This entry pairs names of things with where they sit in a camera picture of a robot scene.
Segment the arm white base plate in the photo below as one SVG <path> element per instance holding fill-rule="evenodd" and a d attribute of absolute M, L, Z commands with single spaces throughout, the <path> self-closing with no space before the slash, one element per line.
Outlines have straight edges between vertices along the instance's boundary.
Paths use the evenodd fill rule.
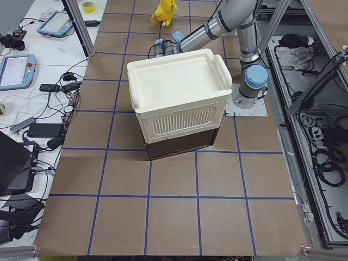
<path fill-rule="evenodd" d="M 239 92 L 240 84 L 232 84 L 232 94 L 227 101 L 227 116 L 267 117 L 264 99 L 246 98 Z"/>

